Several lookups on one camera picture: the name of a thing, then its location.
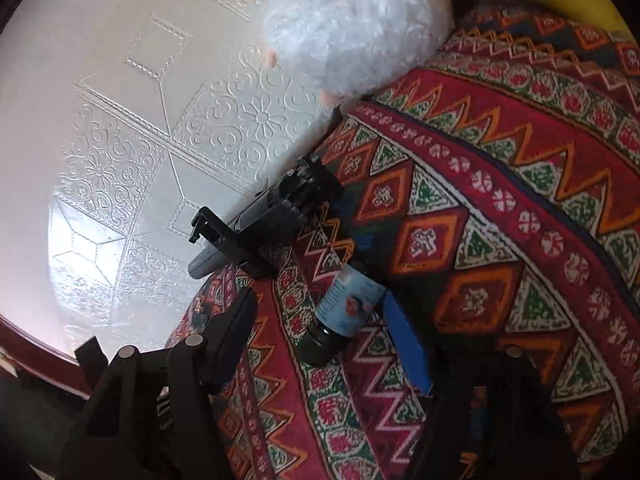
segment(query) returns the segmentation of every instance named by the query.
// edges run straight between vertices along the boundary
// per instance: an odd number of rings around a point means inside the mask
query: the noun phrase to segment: white fluffy fur
[[[451,0],[269,0],[264,31],[280,66],[353,97],[422,64],[451,25]]]

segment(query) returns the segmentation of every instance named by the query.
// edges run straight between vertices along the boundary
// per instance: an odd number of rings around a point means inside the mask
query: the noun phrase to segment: blue bottle label
[[[335,333],[351,337],[367,322],[385,291],[384,286],[345,265],[316,307],[316,317]]]

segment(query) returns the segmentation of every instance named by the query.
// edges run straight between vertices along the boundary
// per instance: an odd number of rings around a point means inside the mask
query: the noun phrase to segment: silver screw
[[[520,359],[522,357],[522,348],[516,345],[507,346],[507,355],[514,359]]]
[[[187,339],[184,340],[187,346],[198,346],[203,341],[204,341],[204,338],[200,334],[188,335]]]
[[[118,355],[122,359],[129,359],[135,353],[136,347],[131,345],[123,346],[120,350],[118,350]]]

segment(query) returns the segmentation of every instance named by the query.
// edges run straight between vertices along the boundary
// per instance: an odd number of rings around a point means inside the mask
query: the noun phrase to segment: bottle
[[[334,278],[297,344],[301,361],[325,366],[367,322],[386,288],[363,271],[361,263],[352,261]]]

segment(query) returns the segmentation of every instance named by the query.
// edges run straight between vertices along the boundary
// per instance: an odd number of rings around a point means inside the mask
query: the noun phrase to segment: red patterned cloth
[[[517,9],[463,27],[318,149],[346,191],[278,252],[276,280],[251,284],[258,320],[221,420],[239,478],[402,477],[424,412],[384,324],[321,370],[294,352],[353,255],[418,332],[522,348],[585,476],[638,413],[640,52]],[[170,343],[247,282],[212,276]]]

